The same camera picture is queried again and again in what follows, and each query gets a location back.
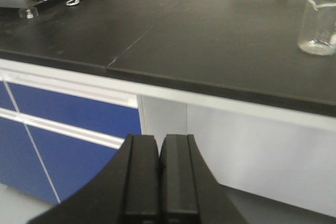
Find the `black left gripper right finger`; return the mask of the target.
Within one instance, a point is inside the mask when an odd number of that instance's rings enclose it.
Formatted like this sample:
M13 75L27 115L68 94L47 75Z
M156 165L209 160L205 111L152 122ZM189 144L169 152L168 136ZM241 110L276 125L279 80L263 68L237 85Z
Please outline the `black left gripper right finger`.
M160 153L162 223L246 223L206 165L193 135L168 134Z

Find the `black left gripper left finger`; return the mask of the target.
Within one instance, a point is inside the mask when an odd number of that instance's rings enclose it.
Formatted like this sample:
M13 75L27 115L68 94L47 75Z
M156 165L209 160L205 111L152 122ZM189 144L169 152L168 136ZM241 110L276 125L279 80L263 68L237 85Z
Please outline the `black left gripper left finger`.
M129 134L80 190L29 223L159 223L159 156L152 135Z

